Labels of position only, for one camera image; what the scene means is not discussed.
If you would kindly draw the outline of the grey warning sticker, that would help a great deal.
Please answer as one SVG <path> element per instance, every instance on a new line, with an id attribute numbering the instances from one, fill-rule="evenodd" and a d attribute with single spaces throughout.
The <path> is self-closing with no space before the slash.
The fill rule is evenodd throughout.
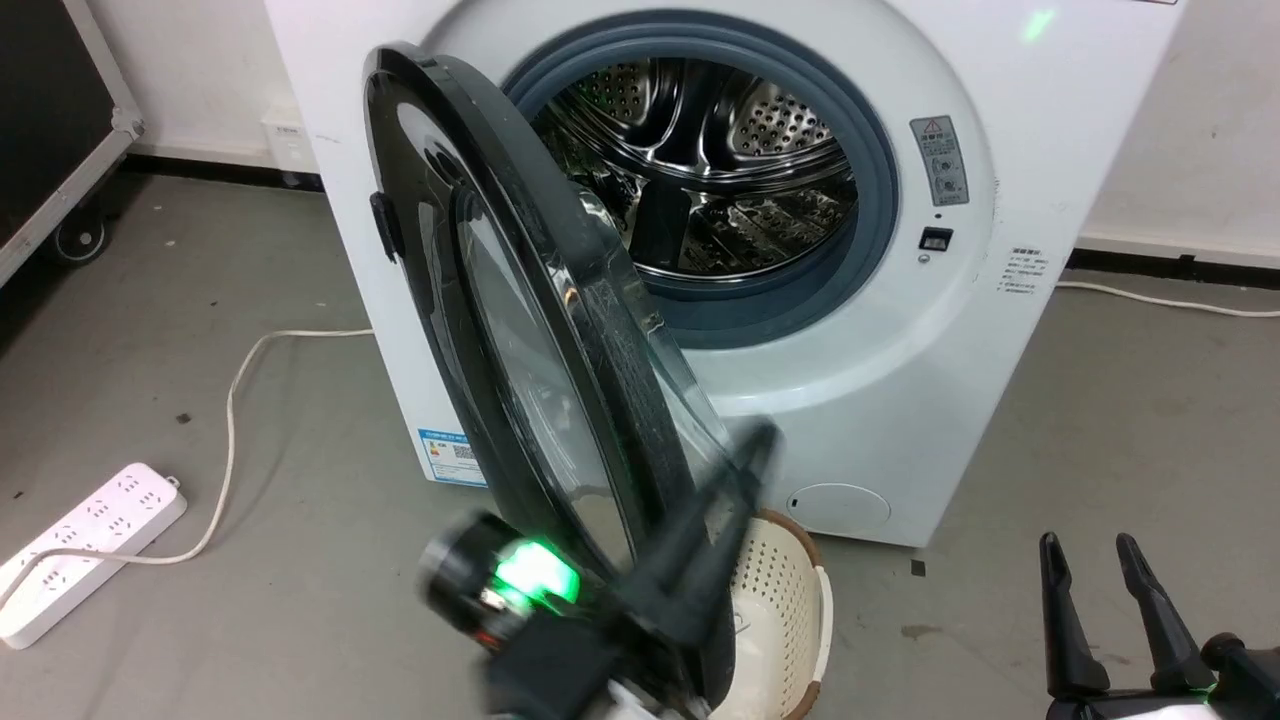
<path id="1" fill-rule="evenodd" d="M 923 117 L 910 120 L 909 126 L 924 164 L 933 206 L 968 204 L 966 168 L 952 118 Z"/>

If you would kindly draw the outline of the black flight case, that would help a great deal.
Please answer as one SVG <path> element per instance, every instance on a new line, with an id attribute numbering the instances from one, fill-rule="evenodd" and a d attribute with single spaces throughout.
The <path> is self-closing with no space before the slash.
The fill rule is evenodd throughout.
<path id="1" fill-rule="evenodd" d="M 0 0 L 0 287 L 145 129 L 87 0 Z"/>

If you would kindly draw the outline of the white wall socket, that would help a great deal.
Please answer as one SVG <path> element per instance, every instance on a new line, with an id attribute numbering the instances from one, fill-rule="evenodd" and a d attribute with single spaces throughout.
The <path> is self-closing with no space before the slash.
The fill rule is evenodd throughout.
<path id="1" fill-rule="evenodd" d="M 273 104 L 262 114 L 261 127 L 278 169 L 292 173 L 319 173 L 308 133 L 296 105 Z"/>

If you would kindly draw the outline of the grey rubber door gasket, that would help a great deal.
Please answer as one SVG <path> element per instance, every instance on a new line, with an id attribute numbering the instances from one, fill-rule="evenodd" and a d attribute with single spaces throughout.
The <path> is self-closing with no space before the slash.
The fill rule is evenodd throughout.
<path id="1" fill-rule="evenodd" d="M 727 15 L 635 12 L 553 38 L 524 60 L 503 88 L 532 123 L 561 90 L 588 72 L 652 56 L 735 67 L 812 104 L 847 154 L 859 192 L 852 224 L 797 264 L 769 275 L 732 283 L 668 281 L 641 272 L 630 258 L 680 342 L 692 348 L 762 345 L 835 313 L 870 279 L 890 246 L 899 174 L 883 123 L 860 88 L 831 61 L 778 32 Z"/>

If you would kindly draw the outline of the cream perforated laundry basket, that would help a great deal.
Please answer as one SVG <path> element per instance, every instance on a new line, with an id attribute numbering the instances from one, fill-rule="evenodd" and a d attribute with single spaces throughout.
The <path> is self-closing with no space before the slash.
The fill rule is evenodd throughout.
<path id="1" fill-rule="evenodd" d="M 817 543 L 783 514 L 760 511 L 730 589 L 736 665 L 709 720 L 806 720 L 835 633 L 833 592 Z"/>

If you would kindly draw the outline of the white front-load washing machine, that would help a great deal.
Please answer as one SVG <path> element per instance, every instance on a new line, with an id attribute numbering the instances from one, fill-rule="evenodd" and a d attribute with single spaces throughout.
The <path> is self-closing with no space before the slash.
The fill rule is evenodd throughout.
<path id="1" fill-rule="evenodd" d="M 364 102 L 371 51 L 411 44 L 457 58 L 509 100 L 504 82 L 553 38 L 607 17 L 675 10 L 763 26 L 831 61 L 883 123 L 899 174 L 890 246 L 852 299 L 782 340 L 692 348 L 623 247 L 719 419 L 764 418 L 781 430 L 764 505 L 790 518 L 785 505 L 796 489 L 860 486 L 891 509 L 879 532 L 860 541 L 913 548 L 928 546 L 940 527 L 1184 14 L 1178 0 L 262 4 L 431 480 L 417 429 L 463 432 L 370 205 L 378 187 Z M 970 195 L 950 208 L 933 206 L 909 126 L 942 115 L 957 132 Z M 946 252 L 919 250 L 928 225 L 954 229 Z M 1052 281 L 1036 296 L 996 290 L 1007 251 L 1019 245 L 1053 255 Z"/>

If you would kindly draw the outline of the black caster wheel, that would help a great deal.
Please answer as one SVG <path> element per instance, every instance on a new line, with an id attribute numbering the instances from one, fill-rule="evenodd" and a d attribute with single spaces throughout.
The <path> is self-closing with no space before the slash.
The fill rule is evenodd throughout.
<path id="1" fill-rule="evenodd" d="M 97 204 L 70 211 L 42 245 L 45 256 L 60 266 L 84 266 L 110 245 L 108 219 Z"/>

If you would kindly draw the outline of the black round washer door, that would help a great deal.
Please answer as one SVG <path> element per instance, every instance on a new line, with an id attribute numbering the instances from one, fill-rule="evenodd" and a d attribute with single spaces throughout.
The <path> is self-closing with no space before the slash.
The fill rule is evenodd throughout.
<path id="1" fill-rule="evenodd" d="M 489 79 L 411 44 L 371 51 L 372 215 L 494 514 L 609 585 L 700 489 L 728 427 L 701 392 L 598 197 Z M 701 720 L 727 696 L 735 628 L 677 647 Z"/>

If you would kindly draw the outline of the stainless steel washer drum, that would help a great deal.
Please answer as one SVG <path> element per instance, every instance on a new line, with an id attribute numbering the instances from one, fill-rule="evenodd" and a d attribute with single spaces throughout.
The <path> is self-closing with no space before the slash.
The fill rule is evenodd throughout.
<path id="1" fill-rule="evenodd" d="M 532 126 L 649 275 L 755 279 L 856 220 L 858 183 L 835 132 L 812 104 L 735 67 L 676 56 L 599 67 Z"/>

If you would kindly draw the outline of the small printed text sticker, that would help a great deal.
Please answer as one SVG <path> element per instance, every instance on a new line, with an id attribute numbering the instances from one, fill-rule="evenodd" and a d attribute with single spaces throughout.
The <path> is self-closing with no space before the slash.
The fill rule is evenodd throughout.
<path id="1" fill-rule="evenodd" d="M 1036 296 L 1052 281 L 1053 255 L 1030 246 L 1012 246 L 1000 268 L 996 290 L 1000 293 Z"/>

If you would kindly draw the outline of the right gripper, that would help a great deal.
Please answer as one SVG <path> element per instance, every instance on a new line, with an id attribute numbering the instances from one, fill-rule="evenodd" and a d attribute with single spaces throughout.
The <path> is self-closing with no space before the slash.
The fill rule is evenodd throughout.
<path id="1" fill-rule="evenodd" d="M 1046 532 L 1039 538 L 1044 669 L 1055 700 L 1044 720 L 1280 720 L 1280 646 L 1256 650 L 1233 633 L 1220 633 L 1199 650 L 1137 539 L 1120 533 L 1115 544 L 1126 591 L 1140 611 L 1151 688 L 1189 694 L 1101 697 L 1110 691 L 1110 678 L 1085 638 L 1062 544 Z"/>

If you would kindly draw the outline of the blue energy label sticker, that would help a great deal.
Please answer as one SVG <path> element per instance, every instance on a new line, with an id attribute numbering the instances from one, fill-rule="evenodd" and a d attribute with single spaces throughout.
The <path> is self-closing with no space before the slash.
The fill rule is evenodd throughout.
<path id="1" fill-rule="evenodd" d="M 417 433 L 426 469 L 435 482 L 486 487 L 479 461 L 465 434 L 426 428 L 419 428 Z"/>

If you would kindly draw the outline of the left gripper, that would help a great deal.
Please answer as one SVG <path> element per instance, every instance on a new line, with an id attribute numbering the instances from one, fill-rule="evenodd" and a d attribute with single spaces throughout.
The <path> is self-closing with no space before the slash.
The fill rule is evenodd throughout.
<path id="1" fill-rule="evenodd" d="M 435 536 L 417 589 L 483 650 L 485 720 L 701 720 L 677 647 L 732 623 L 730 591 L 751 519 L 774 474 L 771 419 L 707 432 L 700 489 L 668 518 L 614 591 L 550 539 L 486 510 Z"/>

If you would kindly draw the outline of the white power strip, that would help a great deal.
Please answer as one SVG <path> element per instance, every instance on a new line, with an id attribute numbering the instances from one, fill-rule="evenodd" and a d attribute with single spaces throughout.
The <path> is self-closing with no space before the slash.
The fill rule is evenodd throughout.
<path id="1" fill-rule="evenodd" d="M 0 565 L 0 642 L 24 650 L 115 575 L 187 510 L 178 483 L 143 462 L 120 469 Z"/>

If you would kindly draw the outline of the round white filter cover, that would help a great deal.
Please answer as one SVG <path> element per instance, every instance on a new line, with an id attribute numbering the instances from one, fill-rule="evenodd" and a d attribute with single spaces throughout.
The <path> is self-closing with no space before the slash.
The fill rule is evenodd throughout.
<path id="1" fill-rule="evenodd" d="M 868 539 L 890 520 L 888 502 L 872 489 L 845 483 L 819 483 L 790 495 L 790 518 L 810 534 Z"/>

